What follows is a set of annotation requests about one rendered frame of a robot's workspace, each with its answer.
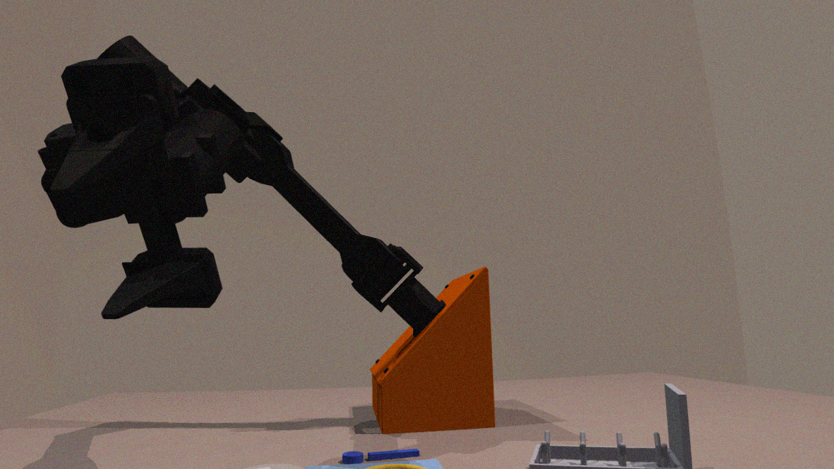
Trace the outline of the grey dish rack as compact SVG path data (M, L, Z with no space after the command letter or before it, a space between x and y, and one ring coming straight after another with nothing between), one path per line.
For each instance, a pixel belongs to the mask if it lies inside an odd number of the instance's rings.
M586 433L580 432L579 446L550 444L550 431L536 444L530 469L692 469L690 423L686 394L665 385L665 406L669 448L654 433L655 446L626 446L622 433L616 433L617 446L587 446Z

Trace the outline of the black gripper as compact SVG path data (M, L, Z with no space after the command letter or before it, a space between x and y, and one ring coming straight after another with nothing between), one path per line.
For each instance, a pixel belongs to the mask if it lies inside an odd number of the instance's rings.
M148 248L122 263L127 278L102 318L144 307L210 308L223 290L214 254L182 248L175 224L205 217L205 196L226 189L215 135L185 124L164 131L180 115L169 66L157 57L80 61L61 78L76 135L51 195L72 195L116 170Z

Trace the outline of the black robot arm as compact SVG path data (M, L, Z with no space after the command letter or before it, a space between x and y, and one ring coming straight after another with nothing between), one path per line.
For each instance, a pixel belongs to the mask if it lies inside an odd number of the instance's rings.
M155 56L129 35L114 42L97 59L114 57ZM197 78L188 88L169 72L180 116L165 121L165 132L185 124L214 134L225 156L223 174L226 172L237 183L248 177L273 186L340 253L341 267L360 296L379 312L390 306L413 328L414 337L446 307L443 300L438 301L414 278L424 268L404 248L391 243L387 246L379 238L360 234L294 170L290 150L265 120L254 112L246 112L216 84L209 88ZM62 125L46 136L46 146L38 150L46 168L41 185L62 225L84 227L123 214L129 225L138 223L129 213L116 170L72 195L51 195L51 183L65 162L75 135L72 124ZM382 303L410 269L414 271Z

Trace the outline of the light blue flat square sheet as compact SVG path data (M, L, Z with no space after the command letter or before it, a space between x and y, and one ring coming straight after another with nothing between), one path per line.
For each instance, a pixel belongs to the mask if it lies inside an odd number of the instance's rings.
M425 467L427 469L443 469L443 467L440 465L440 463L436 459L415 460L415 461L386 461L386 462L367 463L367 464L307 466L307 467L305 467L305 469L366 469L366 468L372 467L372 466L392 465L392 464L415 465L415 466Z

